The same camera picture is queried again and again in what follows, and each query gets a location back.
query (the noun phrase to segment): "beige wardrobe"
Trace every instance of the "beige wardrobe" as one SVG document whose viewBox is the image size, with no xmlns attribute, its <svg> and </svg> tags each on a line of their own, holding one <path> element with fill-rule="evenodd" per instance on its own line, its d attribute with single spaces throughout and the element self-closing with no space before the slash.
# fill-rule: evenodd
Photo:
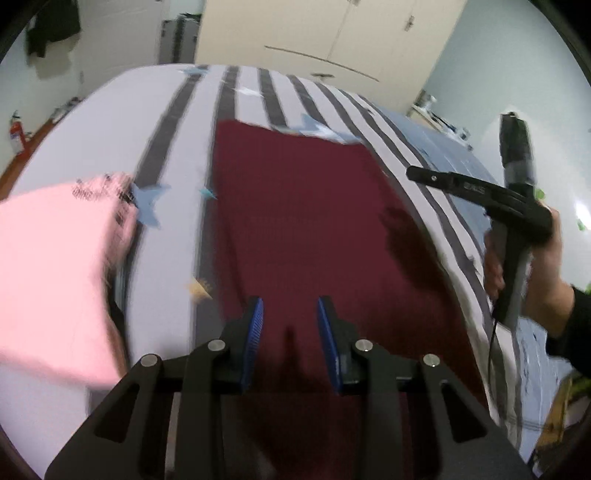
<svg viewBox="0 0 591 480">
<path fill-rule="evenodd" d="M 321 80 L 403 112 L 466 0 L 207 0 L 196 63 Z"/>
</svg>

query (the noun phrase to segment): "red fire extinguisher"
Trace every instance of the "red fire extinguisher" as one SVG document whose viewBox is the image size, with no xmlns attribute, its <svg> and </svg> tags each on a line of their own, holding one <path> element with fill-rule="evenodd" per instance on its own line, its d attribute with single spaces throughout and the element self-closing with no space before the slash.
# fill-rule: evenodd
<svg viewBox="0 0 591 480">
<path fill-rule="evenodd" d="M 27 139 L 18 112 L 14 112 L 10 120 L 10 143 L 15 155 L 23 153 L 27 147 Z"/>
</svg>

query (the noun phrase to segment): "pink garment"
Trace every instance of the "pink garment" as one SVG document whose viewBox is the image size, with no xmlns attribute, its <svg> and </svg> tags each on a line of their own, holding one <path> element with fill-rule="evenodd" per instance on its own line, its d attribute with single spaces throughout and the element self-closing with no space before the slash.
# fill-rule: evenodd
<svg viewBox="0 0 591 480">
<path fill-rule="evenodd" d="M 105 274 L 131 242 L 124 173 L 0 202 L 0 361 L 95 387 L 125 373 Z"/>
</svg>

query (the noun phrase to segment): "blue bedsheet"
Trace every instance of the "blue bedsheet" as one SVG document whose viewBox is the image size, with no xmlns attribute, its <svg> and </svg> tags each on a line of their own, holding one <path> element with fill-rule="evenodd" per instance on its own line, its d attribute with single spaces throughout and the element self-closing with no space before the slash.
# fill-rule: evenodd
<svg viewBox="0 0 591 480">
<path fill-rule="evenodd" d="M 417 125 L 399 113 L 382 110 L 419 150 L 431 168 L 438 171 L 454 171 L 477 179 L 496 183 L 495 179 L 480 161 L 458 142 L 435 130 Z M 484 251 L 484 234 L 491 227 L 484 209 L 463 199 L 452 197 L 459 213 L 472 230 L 476 241 Z M 570 364 L 562 359 L 551 358 L 545 352 L 545 330 L 536 323 L 520 318 L 517 342 L 521 357 L 521 395 L 524 423 L 531 423 L 525 429 L 520 454 L 528 460 L 540 436 L 535 425 L 542 425 L 561 379 L 571 371 Z"/>
</svg>

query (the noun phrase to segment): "silver screw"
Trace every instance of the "silver screw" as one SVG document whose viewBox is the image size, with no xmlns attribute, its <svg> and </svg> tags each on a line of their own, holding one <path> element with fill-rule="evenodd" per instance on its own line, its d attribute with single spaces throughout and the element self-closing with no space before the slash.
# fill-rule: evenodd
<svg viewBox="0 0 591 480">
<path fill-rule="evenodd" d="M 369 352 L 373 347 L 373 343 L 366 339 L 357 340 L 355 342 L 355 348 L 360 352 Z"/>
<path fill-rule="evenodd" d="M 207 348 L 209 348 L 212 352 L 219 352 L 220 350 L 224 350 L 226 348 L 226 342 L 223 340 L 212 340 L 207 344 Z"/>
<path fill-rule="evenodd" d="M 139 363 L 141 363 L 143 367 L 153 367 L 158 363 L 158 357 L 153 353 L 149 353 L 148 355 L 144 355 Z"/>
<path fill-rule="evenodd" d="M 439 365 L 440 360 L 439 357 L 434 353 L 428 353 L 423 357 L 423 362 L 425 362 L 425 365 L 428 365 L 430 367 L 436 367 L 437 365 Z"/>
</svg>

